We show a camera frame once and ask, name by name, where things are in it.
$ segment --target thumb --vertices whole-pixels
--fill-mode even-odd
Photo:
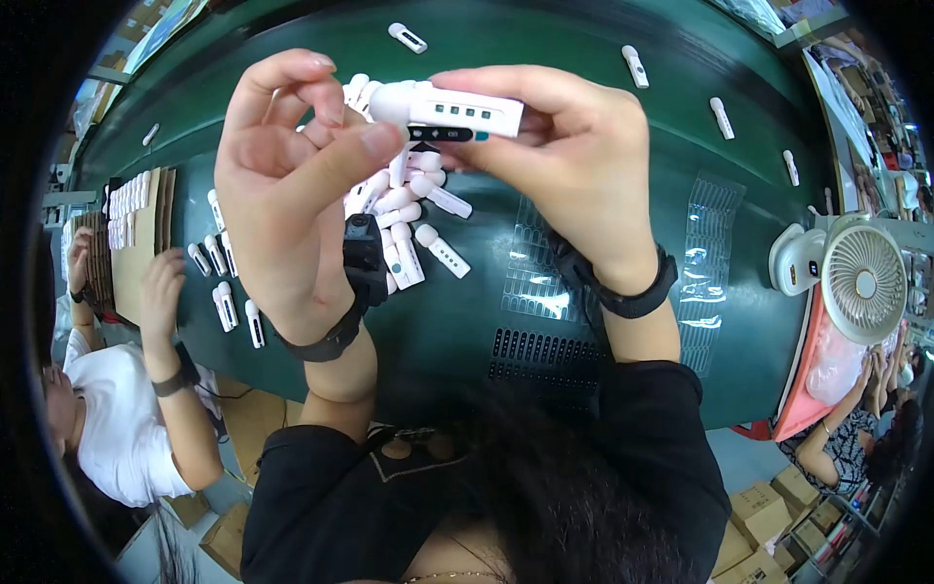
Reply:
[[[451,154],[481,172],[491,174],[520,192],[539,192],[550,182],[555,161],[541,149],[519,144],[496,135],[484,142],[437,142],[445,154]]]
[[[290,211],[313,220],[354,185],[386,168],[402,151],[408,131],[404,136],[386,121],[348,129],[280,180],[279,196]]]

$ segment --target plastic bag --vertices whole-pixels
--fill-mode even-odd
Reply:
[[[866,346],[843,336],[830,321],[824,320],[817,337],[814,364],[805,382],[808,393],[827,406],[837,405],[853,389],[863,368]]]

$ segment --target hand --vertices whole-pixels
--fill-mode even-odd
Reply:
[[[88,283],[88,253],[94,232],[90,227],[78,227],[68,250],[68,290],[77,294]]]
[[[603,285],[634,295],[652,284],[648,123],[631,93],[537,65],[448,71],[432,83],[526,104],[516,140],[437,144],[449,164],[489,172],[528,196]]]
[[[140,283],[143,316],[139,335],[146,369],[156,383],[172,378],[181,368],[178,353],[172,347],[172,333],[176,329],[178,295],[184,284],[185,260],[181,249],[168,249],[154,257]]]
[[[404,140],[344,106],[328,57],[304,49],[251,66],[233,90],[214,183],[240,281],[293,345],[318,342],[347,313],[341,197],[386,167]],[[315,119],[295,126],[313,107]]]
[[[837,404],[837,407],[849,407],[852,409],[855,404],[858,404],[859,401],[863,399],[863,393],[866,391],[866,384],[869,382],[870,374],[872,373],[872,359],[871,353],[867,353],[863,357],[863,368],[859,373],[859,377],[856,379],[856,383],[853,384],[853,388]]]

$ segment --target white fan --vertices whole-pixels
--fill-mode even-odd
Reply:
[[[899,245],[865,213],[829,220],[829,233],[793,223],[771,246],[769,276],[794,296],[821,282],[824,307],[847,338],[882,342],[899,326],[908,294]]]

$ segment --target box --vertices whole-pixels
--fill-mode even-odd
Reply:
[[[775,555],[771,558],[775,560],[775,563],[777,563],[786,574],[788,570],[795,566],[795,557],[791,555],[791,552],[788,551],[788,548],[786,548],[784,544],[775,546]]]
[[[249,506],[246,503],[237,503],[201,538],[201,549],[238,580],[243,553],[243,528],[247,524],[248,512]]]
[[[771,487],[785,499],[788,515],[791,517],[791,529],[801,523],[820,503],[820,493],[794,464],[773,478]]]
[[[211,508],[205,495],[200,491],[197,491],[193,496],[163,497],[163,500],[172,507],[176,519],[185,529],[191,529],[192,525],[197,523]]]
[[[761,548],[791,524],[785,500],[768,483],[755,485],[731,495],[733,513],[729,520],[740,530],[752,549]]]
[[[723,533],[723,542],[720,551],[716,554],[716,564],[711,577],[717,577],[729,570],[739,562],[753,555],[746,538],[736,529],[736,526],[727,521],[727,530]]]
[[[817,553],[827,543],[827,536],[822,534],[810,520],[802,521],[801,525],[795,528],[794,533],[798,536],[804,551],[811,555]]]
[[[765,549],[714,578],[714,584],[786,584],[787,581],[785,570]]]
[[[811,514],[811,521],[823,534],[829,534],[836,525],[837,521],[843,516],[843,512],[830,501],[825,501],[817,506],[814,513]]]
[[[239,399],[221,399],[220,409],[240,472],[250,487],[256,487],[256,479],[260,475],[256,462],[266,438],[276,430],[296,423],[302,413],[302,404],[251,390],[229,377],[218,375],[217,379],[220,395],[243,395]]]

